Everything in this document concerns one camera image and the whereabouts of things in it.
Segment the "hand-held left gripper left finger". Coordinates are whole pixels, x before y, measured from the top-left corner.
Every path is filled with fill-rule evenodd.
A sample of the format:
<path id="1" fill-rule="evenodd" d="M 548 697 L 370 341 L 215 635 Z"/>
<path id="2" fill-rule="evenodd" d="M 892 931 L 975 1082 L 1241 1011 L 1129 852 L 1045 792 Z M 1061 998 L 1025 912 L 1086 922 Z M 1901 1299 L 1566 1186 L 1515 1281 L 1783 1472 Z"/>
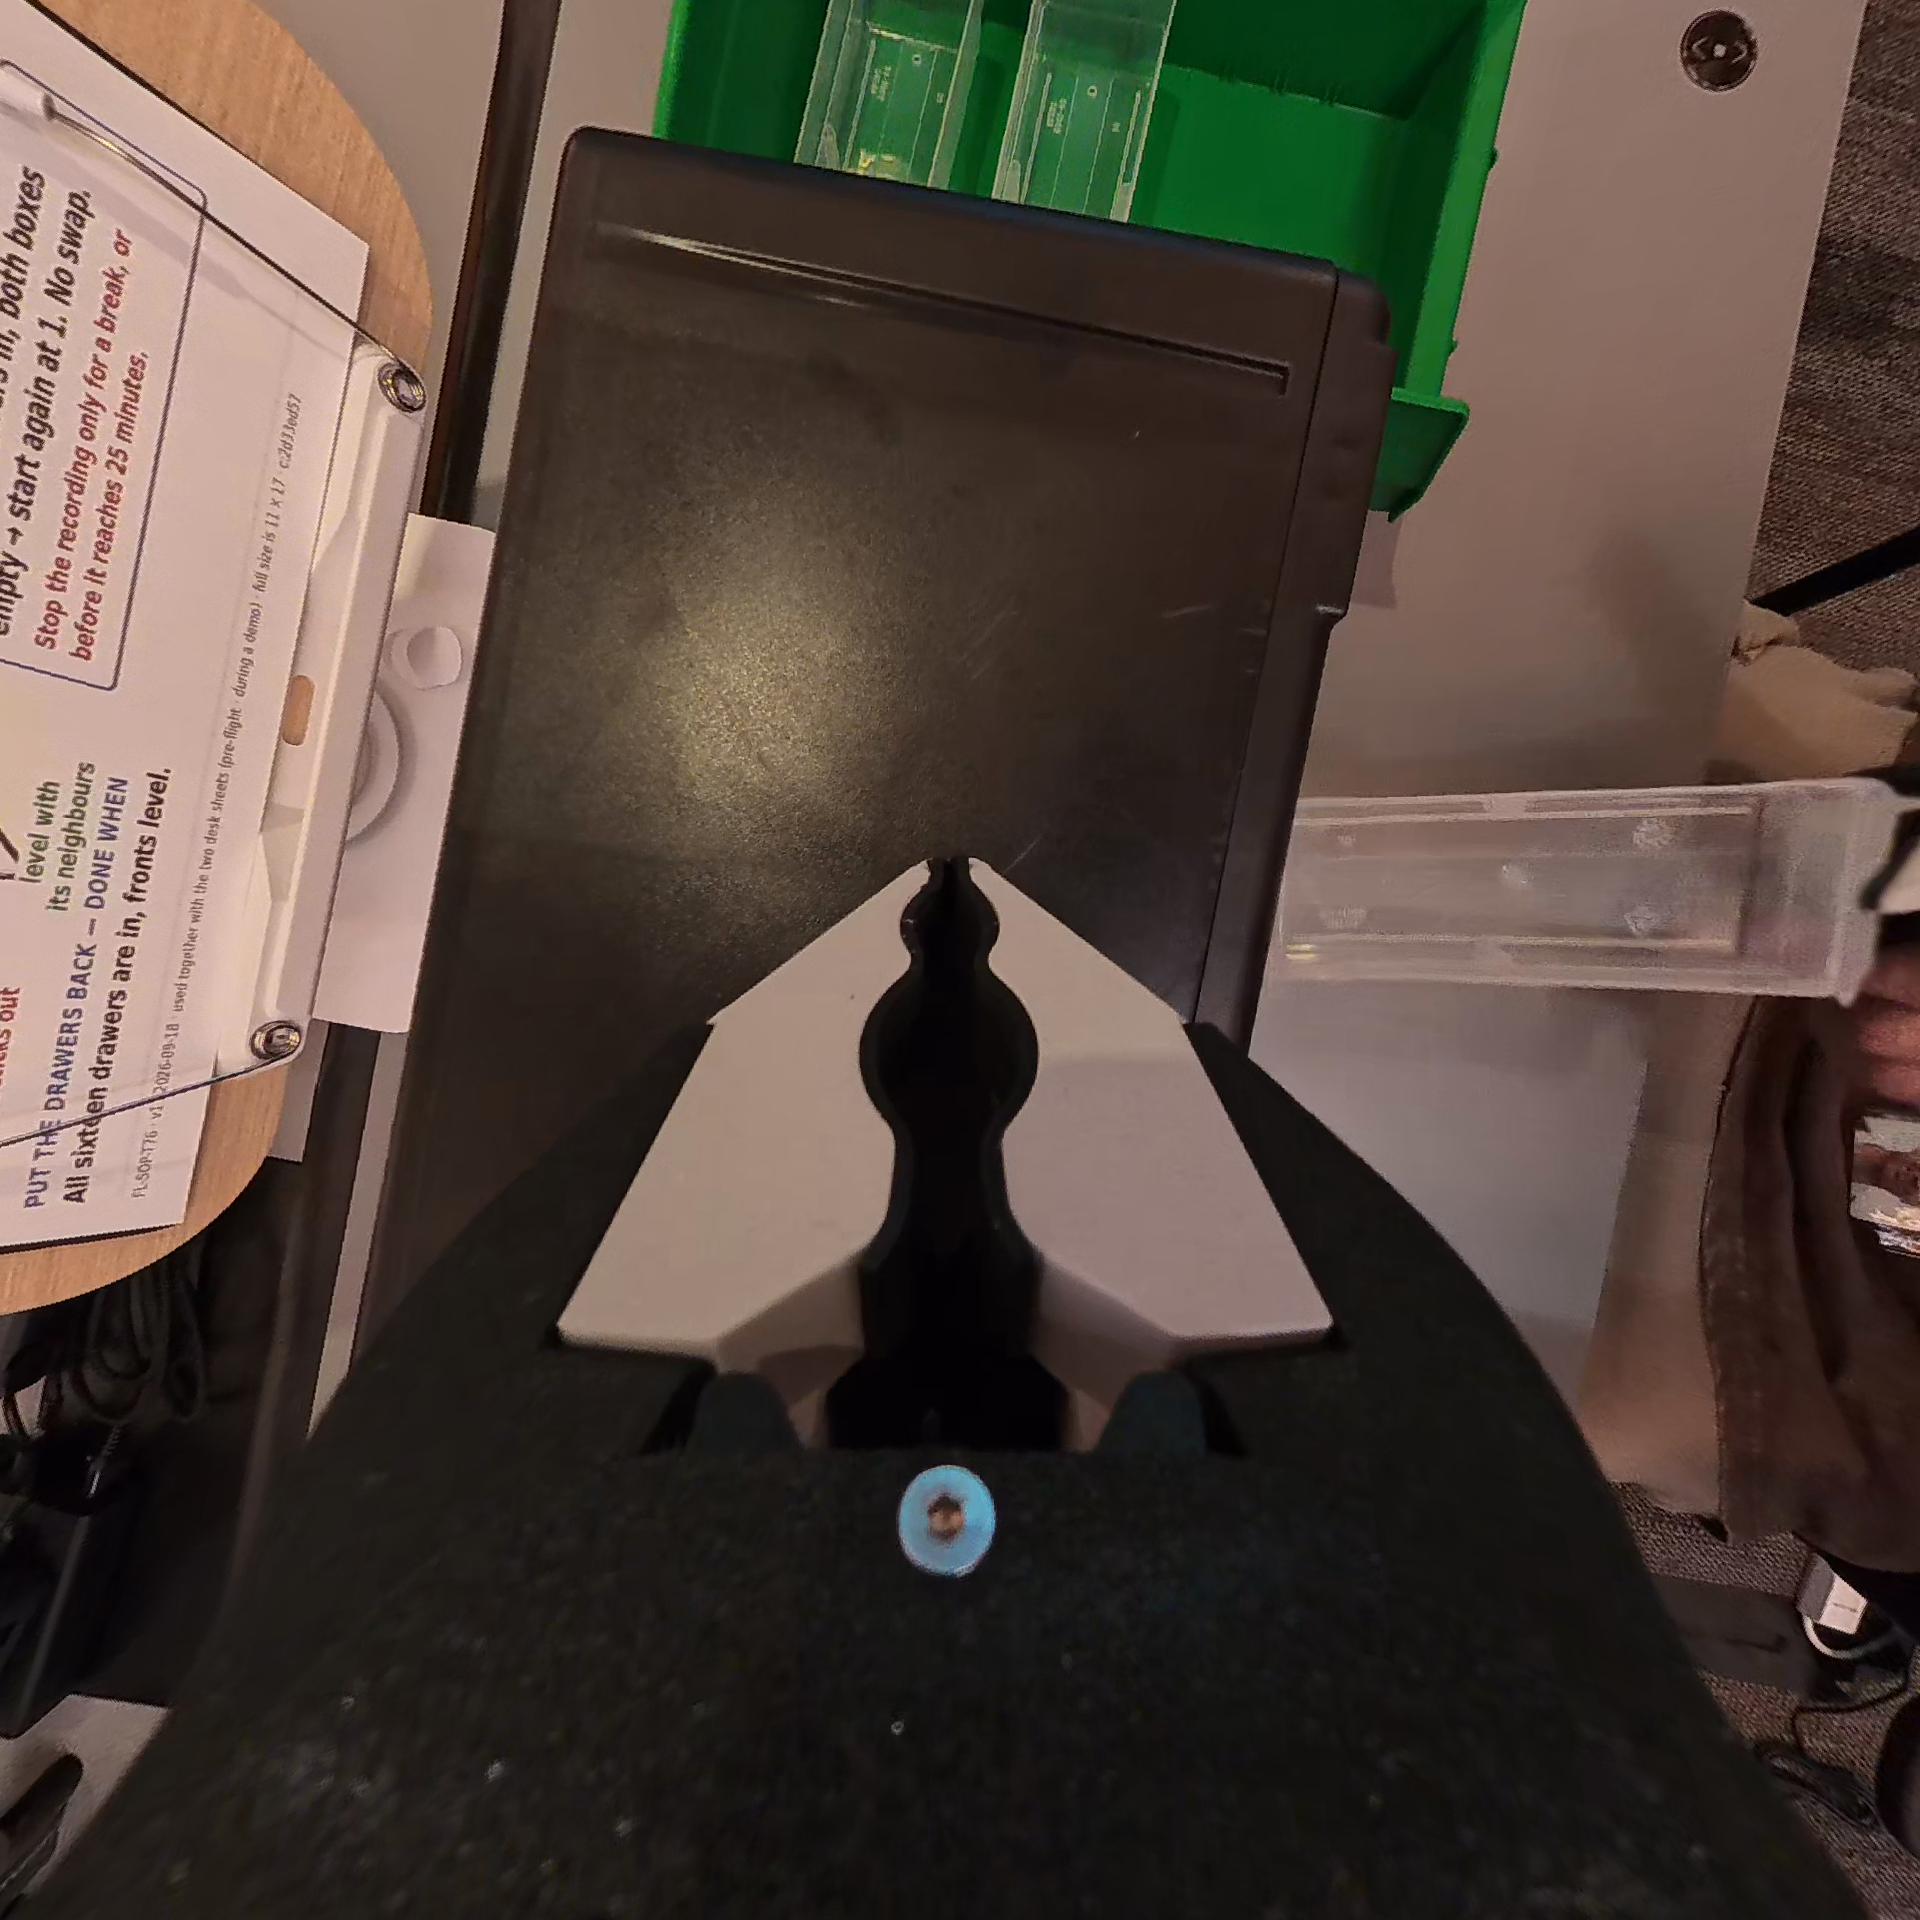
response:
<path id="1" fill-rule="evenodd" d="M 825 1441 L 895 1172 L 860 1042 L 908 971 L 903 915 L 927 878 L 921 861 L 889 881 L 709 1022 L 559 1315 L 564 1346 L 756 1377 L 805 1444 Z"/>

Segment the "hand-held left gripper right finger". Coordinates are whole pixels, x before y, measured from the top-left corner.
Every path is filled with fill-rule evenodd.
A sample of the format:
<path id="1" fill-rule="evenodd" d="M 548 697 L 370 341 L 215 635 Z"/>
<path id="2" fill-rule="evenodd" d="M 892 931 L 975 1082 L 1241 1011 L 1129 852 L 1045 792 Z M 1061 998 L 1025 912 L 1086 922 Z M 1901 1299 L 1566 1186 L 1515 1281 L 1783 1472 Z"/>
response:
<path id="1" fill-rule="evenodd" d="M 1001 1166 L 1065 1443 L 1092 1444 L 1142 1373 L 1326 1341 L 1324 1293 L 1178 1013 L 982 859 L 970 875 L 1038 1042 Z"/>

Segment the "clear plastic drawer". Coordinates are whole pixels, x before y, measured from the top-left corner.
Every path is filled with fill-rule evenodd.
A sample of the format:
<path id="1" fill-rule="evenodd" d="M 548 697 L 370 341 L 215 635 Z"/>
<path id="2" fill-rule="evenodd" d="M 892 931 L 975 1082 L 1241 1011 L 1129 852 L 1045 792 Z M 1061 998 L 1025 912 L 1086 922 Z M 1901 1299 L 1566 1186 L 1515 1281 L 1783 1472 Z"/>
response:
<path id="1" fill-rule="evenodd" d="M 995 170 L 996 202 L 1129 222 L 1175 9 L 1031 5 Z"/>
<path id="2" fill-rule="evenodd" d="M 980 3 L 829 3 L 796 163 L 947 188 L 980 19 Z"/>
<path id="3" fill-rule="evenodd" d="M 1883 778 L 1310 801 L 1269 968 L 1292 981 L 1851 1002 Z"/>

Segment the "black drawer cabinet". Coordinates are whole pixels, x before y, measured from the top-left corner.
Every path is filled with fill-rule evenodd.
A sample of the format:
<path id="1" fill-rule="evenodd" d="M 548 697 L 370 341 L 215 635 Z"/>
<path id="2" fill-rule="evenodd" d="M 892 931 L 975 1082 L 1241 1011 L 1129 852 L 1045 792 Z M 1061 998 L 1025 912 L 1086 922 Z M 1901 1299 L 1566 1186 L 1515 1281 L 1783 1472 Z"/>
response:
<path id="1" fill-rule="evenodd" d="M 926 857 L 1249 1045 L 1388 332 L 1321 259 L 578 131 L 370 1332 Z"/>

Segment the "green plastic bin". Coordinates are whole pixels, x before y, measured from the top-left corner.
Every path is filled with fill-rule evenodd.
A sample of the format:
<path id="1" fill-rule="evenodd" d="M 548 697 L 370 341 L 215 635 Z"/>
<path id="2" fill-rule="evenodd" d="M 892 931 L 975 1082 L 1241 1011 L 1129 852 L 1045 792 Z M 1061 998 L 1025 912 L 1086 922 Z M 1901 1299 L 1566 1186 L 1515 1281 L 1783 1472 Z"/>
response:
<path id="1" fill-rule="evenodd" d="M 654 132 L 793 161 L 827 3 L 669 9 Z M 991 196 L 1031 5 L 982 5 L 947 190 Z M 1372 510 L 1420 504 L 1470 406 L 1457 314 L 1523 5 L 1179 3 L 1132 217 L 1372 281 L 1396 354 Z"/>

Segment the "black metal bar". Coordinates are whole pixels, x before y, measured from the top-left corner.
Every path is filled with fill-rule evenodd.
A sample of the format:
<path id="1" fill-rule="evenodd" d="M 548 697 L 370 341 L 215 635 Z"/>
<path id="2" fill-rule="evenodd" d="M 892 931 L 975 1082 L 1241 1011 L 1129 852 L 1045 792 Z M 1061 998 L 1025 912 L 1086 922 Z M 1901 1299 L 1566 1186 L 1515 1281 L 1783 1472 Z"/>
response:
<path id="1" fill-rule="evenodd" d="M 1753 605 L 1781 618 L 1797 618 L 1853 592 L 1903 576 L 1918 568 L 1918 549 L 1920 536 L 1918 529 L 1910 529 L 1844 561 L 1820 568 L 1791 584 L 1772 588 L 1758 594 Z"/>

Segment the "printed instruction sheet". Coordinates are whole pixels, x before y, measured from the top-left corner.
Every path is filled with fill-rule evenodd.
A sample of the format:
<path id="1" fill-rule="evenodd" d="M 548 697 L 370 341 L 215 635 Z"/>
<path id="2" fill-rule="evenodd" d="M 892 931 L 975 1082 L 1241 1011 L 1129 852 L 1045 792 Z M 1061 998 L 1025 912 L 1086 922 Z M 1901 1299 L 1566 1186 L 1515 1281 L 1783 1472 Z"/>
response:
<path id="1" fill-rule="evenodd" d="M 369 251 L 5 5 L 5 1253 L 174 1228 L 237 1073 Z"/>

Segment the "white power adapter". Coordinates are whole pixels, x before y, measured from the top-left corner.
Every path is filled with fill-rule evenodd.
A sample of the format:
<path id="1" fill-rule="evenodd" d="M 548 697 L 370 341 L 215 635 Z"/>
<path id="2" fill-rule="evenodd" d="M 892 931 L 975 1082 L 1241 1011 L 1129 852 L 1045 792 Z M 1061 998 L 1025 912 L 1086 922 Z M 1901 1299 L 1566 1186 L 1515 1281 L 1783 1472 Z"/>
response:
<path id="1" fill-rule="evenodd" d="M 1823 1660 L 1855 1665 L 1877 1644 L 1878 1630 L 1869 1624 L 1869 1601 L 1820 1553 L 1811 1553 L 1803 1564 L 1794 1611 L 1809 1644 Z"/>

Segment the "clear acrylic sheet holder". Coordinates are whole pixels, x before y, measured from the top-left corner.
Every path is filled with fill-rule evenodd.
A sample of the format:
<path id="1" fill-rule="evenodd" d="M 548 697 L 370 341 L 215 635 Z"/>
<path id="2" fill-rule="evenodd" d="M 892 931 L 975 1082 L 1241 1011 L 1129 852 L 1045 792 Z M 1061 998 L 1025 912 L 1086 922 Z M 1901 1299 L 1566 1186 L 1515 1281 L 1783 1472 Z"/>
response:
<path id="1" fill-rule="evenodd" d="M 351 240 L 5 19 L 5 1147 L 297 1052 L 426 403 Z"/>

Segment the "instruction sheet in holder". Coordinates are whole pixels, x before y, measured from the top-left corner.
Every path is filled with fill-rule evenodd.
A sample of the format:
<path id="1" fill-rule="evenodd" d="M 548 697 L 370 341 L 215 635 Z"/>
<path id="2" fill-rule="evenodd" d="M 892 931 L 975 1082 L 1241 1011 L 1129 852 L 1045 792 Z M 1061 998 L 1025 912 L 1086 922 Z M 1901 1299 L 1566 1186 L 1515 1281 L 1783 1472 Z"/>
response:
<path id="1" fill-rule="evenodd" d="M 426 373 L 435 297 L 417 216 L 347 98 L 270 11 L 251 3 L 52 3 L 39 11 L 366 242 L 359 320 Z M 207 1092 L 182 1224 L 5 1253 L 3 1312 L 75 1300 L 203 1233 L 261 1170 L 287 1082 L 321 1048 L 322 1027 L 314 1027 L 294 1058 Z"/>

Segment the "white plastic bracket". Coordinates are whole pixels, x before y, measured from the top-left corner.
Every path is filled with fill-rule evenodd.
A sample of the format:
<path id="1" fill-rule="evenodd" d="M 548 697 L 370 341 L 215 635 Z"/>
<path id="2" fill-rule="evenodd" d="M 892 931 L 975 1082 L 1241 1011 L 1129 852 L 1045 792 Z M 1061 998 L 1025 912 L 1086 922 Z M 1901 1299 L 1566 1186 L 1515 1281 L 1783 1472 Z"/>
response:
<path id="1" fill-rule="evenodd" d="M 303 734 L 277 747 L 246 890 L 250 1060 L 299 1049 L 270 1028 L 413 1020 L 491 557 L 491 531 L 407 515 L 382 621 L 329 619 L 294 672 Z"/>

